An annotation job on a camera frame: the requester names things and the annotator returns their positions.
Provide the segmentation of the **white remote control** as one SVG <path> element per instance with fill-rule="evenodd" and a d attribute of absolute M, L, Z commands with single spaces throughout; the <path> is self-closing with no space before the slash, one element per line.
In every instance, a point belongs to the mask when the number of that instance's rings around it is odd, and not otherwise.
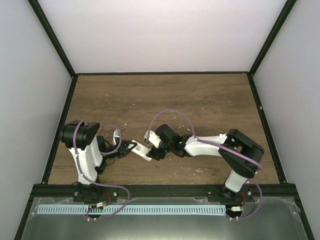
<path fill-rule="evenodd" d="M 134 154 L 138 155 L 139 157 L 147 160 L 147 161 L 151 161 L 152 158 L 148 157 L 148 153 L 151 150 L 150 148 L 147 148 L 146 146 L 142 145 L 141 143 L 132 140 L 131 143 L 134 145 L 134 148 L 131 150 L 131 152 L 133 152 Z"/>

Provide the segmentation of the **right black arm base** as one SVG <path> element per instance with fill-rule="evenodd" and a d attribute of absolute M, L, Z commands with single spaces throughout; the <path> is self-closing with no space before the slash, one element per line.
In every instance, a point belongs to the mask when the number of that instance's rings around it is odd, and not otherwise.
<path fill-rule="evenodd" d="M 245 194 L 244 191 L 233 192 L 226 188 L 223 184 L 209 185 L 206 188 L 206 194 L 210 202 L 220 203 L 240 203 L 253 202 L 253 198 Z"/>

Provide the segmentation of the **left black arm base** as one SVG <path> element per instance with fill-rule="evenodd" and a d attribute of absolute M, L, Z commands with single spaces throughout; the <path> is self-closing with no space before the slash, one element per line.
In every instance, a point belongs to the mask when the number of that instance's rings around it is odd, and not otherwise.
<path fill-rule="evenodd" d="M 117 194 L 118 189 L 115 187 L 78 183 L 73 201 L 83 203 L 114 202 L 117 199 Z"/>

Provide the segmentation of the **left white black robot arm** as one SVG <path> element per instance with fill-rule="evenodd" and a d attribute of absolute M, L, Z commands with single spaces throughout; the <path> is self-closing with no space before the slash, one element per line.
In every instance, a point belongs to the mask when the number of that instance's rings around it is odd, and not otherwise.
<path fill-rule="evenodd" d="M 100 187 L 103 184 L 100 183 L 99 175 L 105 171 L 107 160 L 123 158 L 138 146 L 136 142 L 122 140 L 121 136 L 117 136 L 112 145 L 102 135 L 98 135 L 99 129 L 98 122 L 75 120 L 65 124 L 59 132 L 60 141 L 74 159 L 77 182 L 88 185 L 84 195 L 91 202 L 97 202 L 102 196 Z"/>

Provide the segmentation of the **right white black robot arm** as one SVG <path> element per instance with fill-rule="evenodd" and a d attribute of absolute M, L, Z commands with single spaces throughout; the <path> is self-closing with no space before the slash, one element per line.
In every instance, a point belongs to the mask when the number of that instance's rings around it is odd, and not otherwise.
<path fill-rule="evenodd" d="M 164 159 L 168 152 L 179 158 L 214 156 L 223 158 L 231 171 L 222 188 L 223 198 L 229 202 L 240 196 L 240 190 L 247 180 L 254 178 L 262 168 L 261 160 L 265 150 L 258 143 L 237 129 L 217 136 L 182 135 L 174 132 L 167 124 L 156 131 L 146 131 L 145 142 L 152 144 L 147 157 Z"/>

